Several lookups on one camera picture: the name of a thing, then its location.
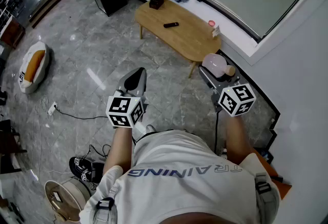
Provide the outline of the wooden coffee table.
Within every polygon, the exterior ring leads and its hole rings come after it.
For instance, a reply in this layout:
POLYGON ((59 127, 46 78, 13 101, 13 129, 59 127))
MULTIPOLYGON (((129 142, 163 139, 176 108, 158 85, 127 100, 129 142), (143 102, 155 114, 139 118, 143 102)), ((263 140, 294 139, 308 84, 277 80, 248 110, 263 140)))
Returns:
POLYGON ((192 63, 189 77, 206 55, 221 49, 221 38, 212 37, 213 27, 171 0, 164 0, 158 10, 150 8, 149 2, 144 3, 136 9, 135 20, 140 25, 140 38, 142 30, 147 29, 192 63), (179 26, 163 27, 173 22, 179 26))

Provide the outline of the person's left forearm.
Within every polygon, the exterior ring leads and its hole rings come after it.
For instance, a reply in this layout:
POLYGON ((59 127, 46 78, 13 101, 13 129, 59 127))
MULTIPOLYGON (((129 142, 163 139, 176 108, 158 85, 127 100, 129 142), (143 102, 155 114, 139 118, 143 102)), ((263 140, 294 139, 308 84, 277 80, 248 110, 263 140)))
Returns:
POLYGON ((115 130, 112 146, 103 168, 103 175, 113 166, 120 166, 123 173, 126 173, 131 168, 132 143, 131 128, 117 128, 115 130))

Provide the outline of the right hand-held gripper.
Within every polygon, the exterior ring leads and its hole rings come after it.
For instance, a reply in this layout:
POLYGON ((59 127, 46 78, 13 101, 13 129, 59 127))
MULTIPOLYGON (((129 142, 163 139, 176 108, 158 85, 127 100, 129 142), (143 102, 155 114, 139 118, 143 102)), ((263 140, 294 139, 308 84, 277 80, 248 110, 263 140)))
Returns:
MULTIPOLYGON (((204 66, 199 66, 199 74, 212 90, 217 90, 217 78, 204 66)), ((225 72, 222 79, 226 83, 237 83, 241 78, 237 70, 225 72)), ((216 112, 226 111, 230 117, 248 113, 256 101, 256 96, 249 83, 237 83, 233 86, 214 91, 211 100, 216 112)))

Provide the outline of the orange board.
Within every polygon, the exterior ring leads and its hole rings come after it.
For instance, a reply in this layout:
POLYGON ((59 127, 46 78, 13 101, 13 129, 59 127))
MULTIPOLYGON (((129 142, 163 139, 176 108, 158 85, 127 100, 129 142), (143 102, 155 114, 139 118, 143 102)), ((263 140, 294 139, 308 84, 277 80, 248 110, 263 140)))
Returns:
POLYGON ((292 188, 292 185, 289 185, 284 182, 283 177, 280 176, 277 171, 274 169, 274 167, 270 164, 268 164, 265 159, 261 156, 260 151, 261 150, 267 150, 264 148, 254 148, 253 149, 257 157, 259 158, 261 164, 264 166, 266 171, 268 172, 272 182, 277 186, 279 190, 279 194, 281 199, 284 199, 285 196, 288 194, 289 190, 292 188))

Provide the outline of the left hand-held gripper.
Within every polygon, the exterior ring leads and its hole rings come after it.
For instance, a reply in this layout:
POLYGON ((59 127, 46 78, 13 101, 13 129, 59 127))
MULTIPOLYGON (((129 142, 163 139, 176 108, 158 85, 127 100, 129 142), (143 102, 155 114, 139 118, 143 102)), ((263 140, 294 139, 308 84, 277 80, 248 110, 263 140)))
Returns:
POLYGON ((146 110, 146 84, 145 68, 136 68, 119 80, 117 90, 109 96, 106 107, 106 116, 113 127, 132 129, 142 119, 146 110))

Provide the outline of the black device with markers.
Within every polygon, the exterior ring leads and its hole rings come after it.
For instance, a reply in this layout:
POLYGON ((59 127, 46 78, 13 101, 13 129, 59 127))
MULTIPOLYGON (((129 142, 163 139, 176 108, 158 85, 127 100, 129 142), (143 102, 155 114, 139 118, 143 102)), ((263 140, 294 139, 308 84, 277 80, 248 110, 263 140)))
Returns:
POLYGON ((90 161, 82 157, 71 157, 69 168, 74 176, 84 182, 100 183, 103 177, 104 163, 90 161))

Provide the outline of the dark wooden chair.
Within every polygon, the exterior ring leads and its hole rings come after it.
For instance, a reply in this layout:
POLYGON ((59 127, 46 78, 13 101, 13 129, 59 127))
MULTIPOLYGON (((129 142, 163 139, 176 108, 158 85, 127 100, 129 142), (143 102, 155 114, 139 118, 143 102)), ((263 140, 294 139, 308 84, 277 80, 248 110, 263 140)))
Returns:
POLYGON ((11 126, 11 120, 0 121, 0 174, 21 172, 17 154, 27 153, 20 144, 20 134, 11 126))

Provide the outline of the person's white shirt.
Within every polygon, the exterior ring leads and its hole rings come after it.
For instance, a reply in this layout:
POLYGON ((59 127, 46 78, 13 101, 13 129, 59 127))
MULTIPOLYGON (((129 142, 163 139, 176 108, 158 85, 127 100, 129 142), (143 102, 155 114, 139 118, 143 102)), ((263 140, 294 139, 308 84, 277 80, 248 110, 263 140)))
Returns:
POLYGON ((146 136, 134 151, 126 173, 113 166, 102 177, 81 224, 160 224, 187 213, 272 224, 277 215, 278 188, 255 153, 237 165, 180 130, 146 136))

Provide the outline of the blue small box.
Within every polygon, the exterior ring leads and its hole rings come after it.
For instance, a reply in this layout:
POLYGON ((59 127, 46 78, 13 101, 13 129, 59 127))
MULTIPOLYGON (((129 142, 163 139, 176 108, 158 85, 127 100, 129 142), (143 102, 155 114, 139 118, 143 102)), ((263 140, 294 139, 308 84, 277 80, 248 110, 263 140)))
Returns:
POLYGON ((261 150, 260 154, 269 165, 272 163, 274 157, 268 150, 261 150))

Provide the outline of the person's right forearm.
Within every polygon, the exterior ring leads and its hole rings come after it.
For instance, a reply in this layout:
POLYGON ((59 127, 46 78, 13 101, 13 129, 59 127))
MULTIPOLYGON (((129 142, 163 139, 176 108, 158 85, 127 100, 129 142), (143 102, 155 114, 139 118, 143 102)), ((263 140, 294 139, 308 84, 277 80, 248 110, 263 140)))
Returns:
POLYGON ((254 152, 246 135, 243 120, 240 116, 226 118, 226 149, 229 161, 240 164, 254 152))

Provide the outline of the white power strip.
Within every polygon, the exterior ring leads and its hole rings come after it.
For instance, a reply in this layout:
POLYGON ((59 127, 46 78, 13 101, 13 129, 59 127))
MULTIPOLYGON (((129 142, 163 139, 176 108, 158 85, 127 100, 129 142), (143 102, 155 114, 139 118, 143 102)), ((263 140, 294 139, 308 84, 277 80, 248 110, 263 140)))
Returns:
POLYGON ((52 116, 53 113, 56 111, 57 108, 57 103, 54 101, 53 104, 51 105, 51 107, 48 110, 48 115, 52 116))

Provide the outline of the white pet bed orange cushion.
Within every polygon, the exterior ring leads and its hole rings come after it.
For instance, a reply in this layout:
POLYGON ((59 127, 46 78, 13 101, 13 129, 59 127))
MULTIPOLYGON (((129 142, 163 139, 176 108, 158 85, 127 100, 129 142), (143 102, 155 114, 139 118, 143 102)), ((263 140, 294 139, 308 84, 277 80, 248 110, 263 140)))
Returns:
POLYGON ((18 85, 25 94, 33 93, 43 81, 50 60, 49 47, 38 41, 32 45, 23 58, 19 70, 18 85))

